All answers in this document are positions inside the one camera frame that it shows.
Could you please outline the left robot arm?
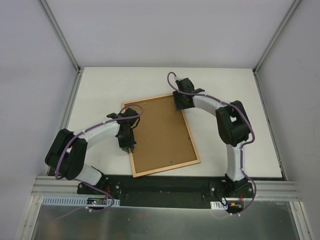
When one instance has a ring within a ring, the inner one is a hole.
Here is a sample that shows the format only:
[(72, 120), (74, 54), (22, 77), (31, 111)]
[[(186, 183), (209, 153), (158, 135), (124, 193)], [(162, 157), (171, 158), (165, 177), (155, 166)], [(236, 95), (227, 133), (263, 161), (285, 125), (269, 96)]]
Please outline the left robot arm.
[(127, 107), (80, 131), (63, 128), (57, 133), (45, 157), (45, 164), (55, 170), (57, 180), (65, 178), (85, 182), (94, 194), (102, 194), (106, 188), (103, 173), (85, 164), (87, 151), (107, 138), (115, 137), (121, 150), (132, 152), (137, 144), (133, 129), (140, 119), (141, 114)]

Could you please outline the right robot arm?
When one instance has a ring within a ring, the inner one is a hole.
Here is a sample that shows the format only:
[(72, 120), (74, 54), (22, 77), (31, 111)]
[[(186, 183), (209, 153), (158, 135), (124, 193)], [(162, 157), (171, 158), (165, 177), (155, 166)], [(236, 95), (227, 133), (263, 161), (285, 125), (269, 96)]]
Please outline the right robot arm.
[(197, 108), (216, 117), (220, 139), (226, 144), (227, 171), (225, 191), (230, 197), (237, 197), (248, 183), (244, 171), (244, 147), (248, 142), (252, 127), (243, 104), (236, 100), (225, 102), (195, 88), (189, 78), (174, 78), (177, 88), (173, 99), (177, 110)]

